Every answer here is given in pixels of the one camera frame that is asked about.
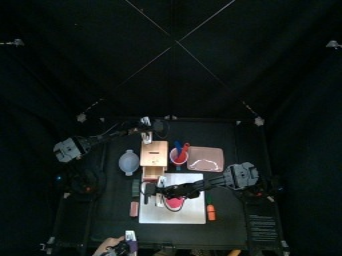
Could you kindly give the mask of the person's hand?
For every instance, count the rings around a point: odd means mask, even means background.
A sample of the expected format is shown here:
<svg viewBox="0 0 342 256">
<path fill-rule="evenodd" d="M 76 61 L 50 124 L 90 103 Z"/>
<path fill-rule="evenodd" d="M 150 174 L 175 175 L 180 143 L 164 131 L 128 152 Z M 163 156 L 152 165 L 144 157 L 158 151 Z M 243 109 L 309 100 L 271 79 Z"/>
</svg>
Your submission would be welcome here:
<svg viewBox="0 0 342 256">
<path fill-rule="evenodd" d="M 120 236 L 119 238 L 108 237 L 102 244 L 99 245 L 98 249 L 95 250 L 92 256 L 100 256 L 103 253 L 107 252 L 108 247 L 116 246 L 122 241 L 124 240 L 124 237 Z"/>
</svg>

